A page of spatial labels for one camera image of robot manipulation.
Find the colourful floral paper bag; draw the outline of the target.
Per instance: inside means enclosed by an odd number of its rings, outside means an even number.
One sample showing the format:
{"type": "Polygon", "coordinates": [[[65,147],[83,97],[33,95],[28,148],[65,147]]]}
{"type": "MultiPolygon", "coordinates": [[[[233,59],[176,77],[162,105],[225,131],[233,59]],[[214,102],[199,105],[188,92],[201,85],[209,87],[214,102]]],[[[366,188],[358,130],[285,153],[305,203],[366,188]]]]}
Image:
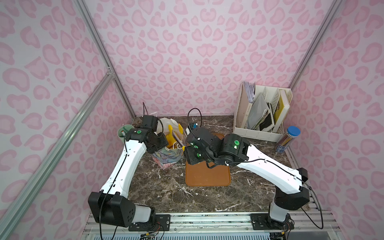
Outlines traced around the colourful floral paper bag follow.
{"type": "MultiPolygon", "coordinates": [[[[166,136],[169,133],[168,125],[172,125],[175,131],[177,132],[179,131],[178,130],[179,123],[176,120],[169,119],[169,118],[161,118],[160,121],[162,122],[163,125],[158,127],[157,134],[164,133],[166,136]]],[[[185,144],[185,146],[187,145],[186,138],[187,138],[187,134],[184,129],[183,143],[185,144]]],[[[153,157],[153,160],[159,165],[159,167],[165,170],[173,166],[175,163],[181,161],[183,158],[183,155],[184,155],[184,151],[181,149],[177,149],[177,148],[168,149],[167,147],[164,147],[161,150],[152,154],[152,157],[153,157]]]]}

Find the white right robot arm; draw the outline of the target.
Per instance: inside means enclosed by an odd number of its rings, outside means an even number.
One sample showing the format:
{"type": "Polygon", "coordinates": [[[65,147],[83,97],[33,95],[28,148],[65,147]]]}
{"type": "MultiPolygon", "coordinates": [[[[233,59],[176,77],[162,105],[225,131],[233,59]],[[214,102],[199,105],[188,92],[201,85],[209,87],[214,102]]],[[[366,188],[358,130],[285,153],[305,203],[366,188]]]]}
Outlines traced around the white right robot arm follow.
{"type": "Polygon", "coordinates": [[[186,133],[188,145],[184,154],[188,164],[204,162],[209,169],[237,166],[275,185],[269,220],[283,223],[290,211],[298,210],[309,202],[310,189],[304,186],[308,180],[306,169],[292,169],[277,162],[237,134],[219,139],[196,123],[189,124],[186,133]]]}

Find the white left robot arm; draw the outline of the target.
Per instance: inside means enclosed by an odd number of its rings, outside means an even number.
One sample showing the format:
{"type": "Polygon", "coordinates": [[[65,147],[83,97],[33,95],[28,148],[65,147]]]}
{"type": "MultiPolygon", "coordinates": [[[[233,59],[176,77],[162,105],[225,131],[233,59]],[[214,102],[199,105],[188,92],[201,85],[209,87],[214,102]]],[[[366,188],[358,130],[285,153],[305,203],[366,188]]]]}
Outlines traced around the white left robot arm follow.
{"type": "Polygon", "coordinates": [[[121,156],[99,192],[91,192],[88,204],[100,225],[128,228],[132,224],[144,224],[152,227],[156,221],[155,211],[130,201],[129,188],[143,155],[166,147],[168,141],[164,133],[157,134],[151,129],[122,127],[118,136],[124,144],[121,156]]]}

